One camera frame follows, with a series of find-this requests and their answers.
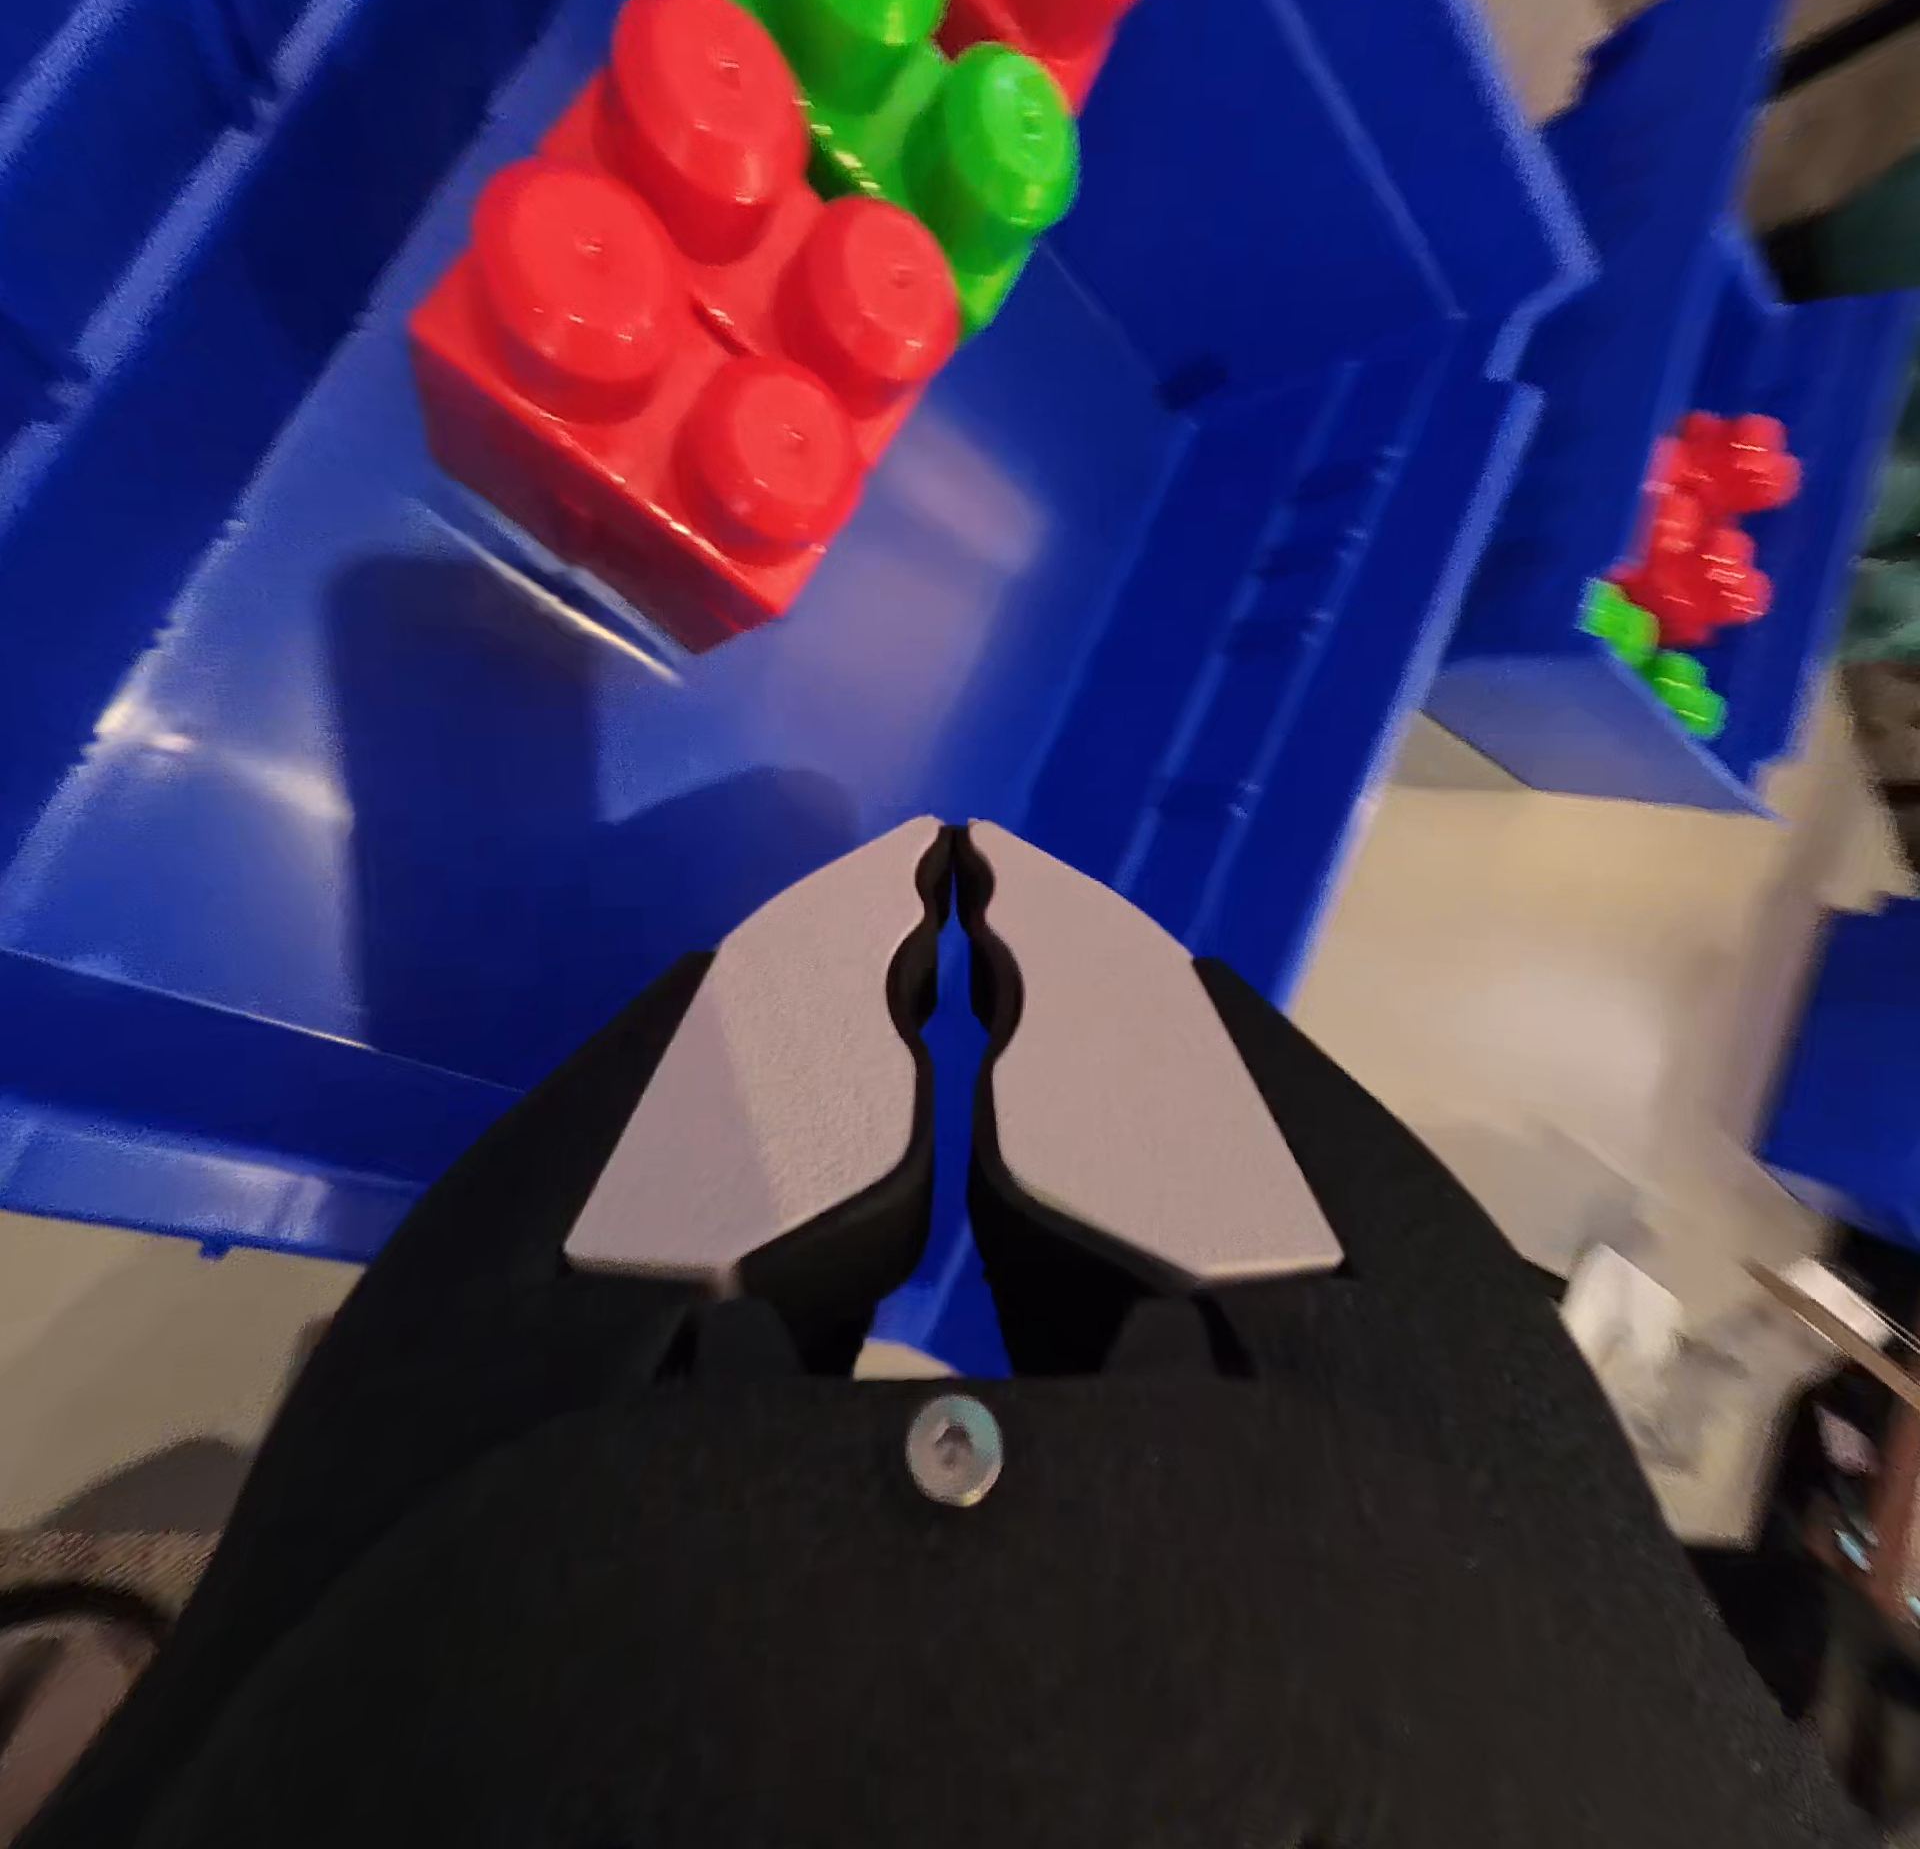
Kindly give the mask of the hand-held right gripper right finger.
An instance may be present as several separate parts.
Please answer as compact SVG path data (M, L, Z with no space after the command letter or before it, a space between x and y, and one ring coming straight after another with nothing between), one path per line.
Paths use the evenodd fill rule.
M1052 1239L1141 1285L1331 1274L1342 1239L1195 958L1136 903L991 822L962 830L989 1032L983 1238Z

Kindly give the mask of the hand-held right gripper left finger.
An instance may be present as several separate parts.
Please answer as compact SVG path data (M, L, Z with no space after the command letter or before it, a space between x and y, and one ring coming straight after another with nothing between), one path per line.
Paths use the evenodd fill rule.
M657 1281L902 1281L934 1202L951 828L911 819L713 950L564 1242Z

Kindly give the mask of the green mega block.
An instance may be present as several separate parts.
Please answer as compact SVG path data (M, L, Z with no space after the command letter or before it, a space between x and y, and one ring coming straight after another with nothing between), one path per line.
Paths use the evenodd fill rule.
M1658 617L1619 582L1595 580L1580 599L1580 629L1635 676L1672 717L1700 743L1713 743L1726 725L1726 702L1700 661L1665 648Z
M814 190L908 209L950 262L962 339L991 327L1082 185L1054 77L996 39L946 55L936 33L950 0L733 2L798 77Z

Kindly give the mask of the blue storage bin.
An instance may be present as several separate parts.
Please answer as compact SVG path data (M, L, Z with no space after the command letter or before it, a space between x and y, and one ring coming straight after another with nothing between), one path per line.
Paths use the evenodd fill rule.
M1758 1147L1816 1213L1918 1247L1918 900L1835 916Z
M372 1258L917 812L1284 1003L1589 268L1482 0L1146 0L1080 195L704 649L428 453L408 319L622 0L4 0L4 1206Z
M1790 304L1740 220L1784 11L1658 0L1601 45L1580 100L1543 132L1597 277L1528 342L1542 418L1424 704L1530 789L1761 812L1763 774L1797 746L1837 649L1916 290ZM1752 531L1771 613L1702 649L1725 701L1713 737L1580 625L1687 411L1775 416L1806 472Z

